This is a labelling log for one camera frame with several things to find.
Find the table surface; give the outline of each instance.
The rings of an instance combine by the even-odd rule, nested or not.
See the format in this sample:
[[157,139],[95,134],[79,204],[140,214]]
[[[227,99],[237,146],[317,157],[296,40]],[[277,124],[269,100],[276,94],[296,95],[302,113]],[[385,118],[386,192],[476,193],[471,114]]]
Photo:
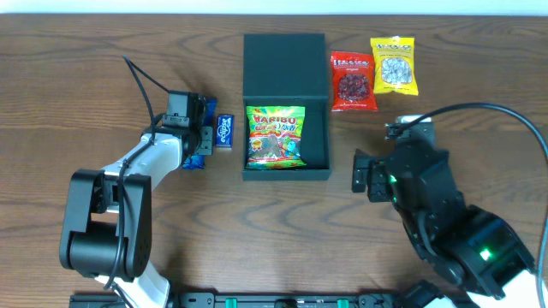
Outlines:
[[[355,293],[427,279],[447,288],[391,204],[350,192],[354,150],[387,154],[384,123],[470,101],[515,108],[548,133],[547,29],[546,18],[510,17],[0,16],[0,306],[65,306],[73,292],[101,291],[61,267],[58,246],[70,176],[117,160],[149,121],[121,55],[168,88],[218,97],[217,112],[236,119],[231,151],[208,157],[206,170],[172,172],[152,195],[151,260],[177,287]],[[420,95],[331,113],[328,181],[242,182],[243,33],[325,33],[328,51],[364,53],[371,37],[415,36]],[[167,97],[146,88],[162,112]],[[533,136],[493,111],[436,122],[467,202],[506,219],[536,254],[548,196]]]

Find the black box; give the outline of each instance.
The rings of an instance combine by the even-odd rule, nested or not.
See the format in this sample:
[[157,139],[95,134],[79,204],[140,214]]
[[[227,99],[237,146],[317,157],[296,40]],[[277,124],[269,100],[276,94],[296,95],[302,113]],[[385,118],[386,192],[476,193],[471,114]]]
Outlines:
[[[244,181],[326,181],[331,174],[329,83],[324,34],[244,36]],[[246,169],[249,147],[247,106],[304,106],[298,169]]]

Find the yellow candy bag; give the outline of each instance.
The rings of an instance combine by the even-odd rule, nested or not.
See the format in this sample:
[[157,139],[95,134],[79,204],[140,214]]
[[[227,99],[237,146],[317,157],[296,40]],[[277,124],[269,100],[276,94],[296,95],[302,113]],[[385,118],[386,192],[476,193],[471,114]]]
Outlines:
[[419,95],[414,78],[414,38],[371,38],[375,57],[375,94]]

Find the red candy bag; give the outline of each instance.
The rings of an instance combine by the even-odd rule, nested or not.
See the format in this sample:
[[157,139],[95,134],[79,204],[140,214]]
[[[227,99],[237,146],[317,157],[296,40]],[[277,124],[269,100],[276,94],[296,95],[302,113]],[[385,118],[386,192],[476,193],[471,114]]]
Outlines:
[[373,56],[357,52],[333,51],[333,89],[335,89],[332,111],[377,110],[373,94]]

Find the box lid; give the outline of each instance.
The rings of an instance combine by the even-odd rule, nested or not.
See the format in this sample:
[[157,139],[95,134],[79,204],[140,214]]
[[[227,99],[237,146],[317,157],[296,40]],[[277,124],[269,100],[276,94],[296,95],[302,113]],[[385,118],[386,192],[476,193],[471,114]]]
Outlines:
[[243,97],[328,98],[324,34],[246,34]]

